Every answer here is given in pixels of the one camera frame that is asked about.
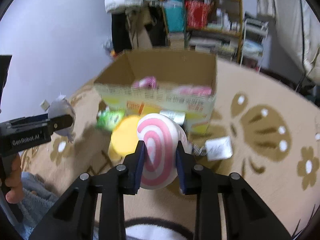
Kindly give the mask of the person's left hand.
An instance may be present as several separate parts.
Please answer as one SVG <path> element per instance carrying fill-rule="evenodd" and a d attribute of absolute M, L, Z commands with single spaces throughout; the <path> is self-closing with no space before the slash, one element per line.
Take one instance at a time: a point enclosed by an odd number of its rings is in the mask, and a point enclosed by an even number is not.
<path fill-rule="evenodd" d="M 10 175 L 6 178 L 6 180 L 1 180 L 1 185 L 4 184 L 11 188 L 11 190 L 5 195 L 7 202 L 10 204 L 17 204 L 24 197 L 21 174 L 21 159 L 20 155 L 17 153 L 11 164 Z"/>

